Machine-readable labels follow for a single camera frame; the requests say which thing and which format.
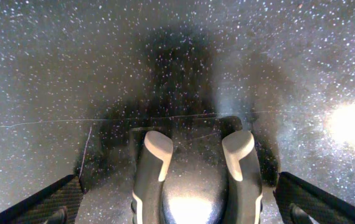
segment speckled surface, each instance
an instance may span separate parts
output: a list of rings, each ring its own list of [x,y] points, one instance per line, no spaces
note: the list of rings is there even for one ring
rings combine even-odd
[[[0,2],[0,211],[72,173],[102,119],[210,113],[240,117],[280,170],[355,205],[355,1]],[[79,223],[131,221],[120,164]],[[281,220],[271,191],[263,223]]]

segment dark glossy surface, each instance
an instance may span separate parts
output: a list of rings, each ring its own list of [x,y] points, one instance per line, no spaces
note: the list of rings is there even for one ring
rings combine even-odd
[[[73,172],[92,127],[78,222],[129,223],[118,130],[190,114],[237,115],[280,170],[355,205],[355,1],[0,2],[0,211]],[[218,214],[221,152],[176,147],[165,202]],[[173,205],[178,184],[207,199]],[[264,223],[280,222],[271,192]]]

